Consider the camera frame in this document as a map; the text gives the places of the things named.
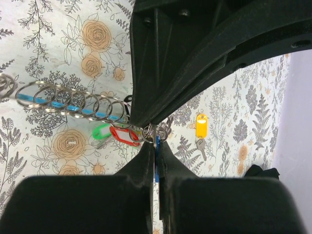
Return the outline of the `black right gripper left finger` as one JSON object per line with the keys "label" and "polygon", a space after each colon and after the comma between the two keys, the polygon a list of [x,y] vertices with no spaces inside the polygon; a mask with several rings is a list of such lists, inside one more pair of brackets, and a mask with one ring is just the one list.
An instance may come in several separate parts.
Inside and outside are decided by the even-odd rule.
{"label": "black right gripper left finger", "polygon": [[3,234],[150,234],[154,147],[114,175],[31,176],[0,219]]}

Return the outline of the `blue key tag with key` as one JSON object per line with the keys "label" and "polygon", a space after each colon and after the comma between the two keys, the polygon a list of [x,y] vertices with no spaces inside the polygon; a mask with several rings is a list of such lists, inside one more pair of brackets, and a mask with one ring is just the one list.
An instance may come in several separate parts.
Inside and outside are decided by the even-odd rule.
{"label": "blue key tag with key", "polygon": [[156,148],[155,148],[155,162],[154,162],[154,168],[155,168],[155,182],[160,182],[160,176],[159,176],[159,145],[160,145],[160,136],[156,136]]}

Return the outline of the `steel key holder with rings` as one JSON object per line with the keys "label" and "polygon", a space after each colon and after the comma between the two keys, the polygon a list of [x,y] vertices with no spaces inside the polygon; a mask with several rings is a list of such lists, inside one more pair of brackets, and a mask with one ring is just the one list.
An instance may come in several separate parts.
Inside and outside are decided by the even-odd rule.
{"label": "steel key holder with rings", "polygon": [[116,97],[92,94],[46,81],[33,81],[18,87],[14,78],[1,74],[0,98],[12,98],[27,109],[39,109],[50,114],[106,123],[119,129],[129,128],[138,135],[140,145],[150,143],[156,147],[156,136],[160,136],[160,143],[163,143],[169,135],[169,127],[153,124],[145,127],[132,125],[130,116],[126,115],[124,101]]}

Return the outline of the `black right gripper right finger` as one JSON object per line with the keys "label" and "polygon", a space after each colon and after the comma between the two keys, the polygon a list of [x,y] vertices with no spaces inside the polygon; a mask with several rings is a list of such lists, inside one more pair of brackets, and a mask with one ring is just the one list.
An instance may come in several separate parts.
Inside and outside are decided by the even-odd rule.
{"label": "black right gripper right finger", "polygon": [[269,177],[198,177],[159,145],[159,217],[166,234],[304,234],[294,200]]}

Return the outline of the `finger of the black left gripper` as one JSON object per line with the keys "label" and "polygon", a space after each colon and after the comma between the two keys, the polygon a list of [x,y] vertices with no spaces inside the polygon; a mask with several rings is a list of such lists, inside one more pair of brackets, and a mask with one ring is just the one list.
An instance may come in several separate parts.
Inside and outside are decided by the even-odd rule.
{"label": "finger of the black left gripper", "polygon": [[159,123],[189,99],[227,75],[258,61],[311,49],[309,0],[255,0],[215,28],[175,72],[147,111]]}
{"label": "finger of the black left gripper", "polygon": [[163,110],[192,82],[219,69],[201,51],[212,29],[216,0],[138,0],[130,25],[133,101],[130,122],[158,123]]}

